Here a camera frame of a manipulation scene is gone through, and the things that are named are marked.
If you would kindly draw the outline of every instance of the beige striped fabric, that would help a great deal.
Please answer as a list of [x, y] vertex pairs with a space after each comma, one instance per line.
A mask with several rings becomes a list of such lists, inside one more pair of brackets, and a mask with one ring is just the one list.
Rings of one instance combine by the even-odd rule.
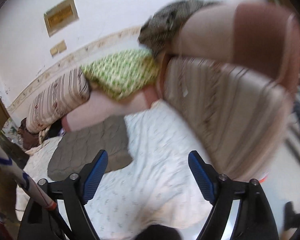
[[85, 103], [89, 95], [89, 85], [81, 70], [69, 70], [34, 99], [26, 119], [26, 128], [31, 133], [39, 133]]
[[261, 179], [292, 104], [284, 87], [253, 70], [182, 57], [168, 64], [164, 98], [188, 121], [215, 169], [241, 181]]
[[286, 8], [223, 3], [194, 13], [166, 44], [171, 55], [242, 65], [277, 80], [292, 96], [300, 72], [300, 26]]

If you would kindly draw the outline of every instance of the white wall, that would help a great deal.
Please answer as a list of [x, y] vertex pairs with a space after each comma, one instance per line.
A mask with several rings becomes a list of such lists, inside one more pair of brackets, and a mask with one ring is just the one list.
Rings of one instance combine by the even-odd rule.
[[[0, 96], [6, 107], [40, 73], [78, 48], [142, 25], [173, 0], [74, 0], [79, 21], [49, 38], [43, 14], [63, 0], [7, 0], [0, 10]], [[61, 40], [68, 49], [52, 58]]]

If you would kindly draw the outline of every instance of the decorative wallpaper border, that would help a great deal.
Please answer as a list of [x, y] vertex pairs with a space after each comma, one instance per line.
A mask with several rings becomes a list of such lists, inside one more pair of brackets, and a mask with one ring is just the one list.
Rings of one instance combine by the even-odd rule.
[[101, 38], [100, 40], [93, 41], [90, 44], [70, 53], [68, 56], [64, 57], [62, 60], [58, 61], [45, 72], [43, 72], [39, 77], [31, 82], [13, 101], [13, 103], [7, 108], [8, 113], [11, 115], [22, 102], [29, 97], [37, 88], [45, 84], [51, 77], [64, 71], [71, 67], [72, 63], [78, 62], [87, 58], [90, 54], [96, 53], [100, 48], [113, 45], [117, 43], [120, 39], [134, 36], [140, 33], [141, 26], [130, 27], [124, 29], [120, 32], [110, 34]]

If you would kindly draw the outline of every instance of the framed picture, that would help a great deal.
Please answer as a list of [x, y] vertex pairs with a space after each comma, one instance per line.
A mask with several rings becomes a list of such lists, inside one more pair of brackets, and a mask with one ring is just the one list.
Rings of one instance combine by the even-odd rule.
[[64, 0], [44, 15], [49, 37], [79, 19], [74, 0]]

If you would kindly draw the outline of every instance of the blue pad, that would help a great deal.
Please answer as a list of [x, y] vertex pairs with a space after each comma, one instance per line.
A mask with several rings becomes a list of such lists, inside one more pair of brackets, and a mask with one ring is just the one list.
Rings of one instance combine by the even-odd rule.
[[94, 194], [96, 193], [99, 183], [102, 179], [102, 176], [103, 174], [105, 174], [107, 165], [108, 165], [108, 154], [106, 151], [103, 151], [103, 153], [95, 163], [94, 167], [92, 168], [88, 178], [86, 179], [83, 185], [82, 199], [86, 203], [88, 200], [91, 200]]
[[204, 169], [204, 166], [208, 164], [202, 160], [197, 151], [189, 153], [188, 163], [204, 199], [211, 204], [214, 204], [216, 198], [214, 195], [213, 183]]

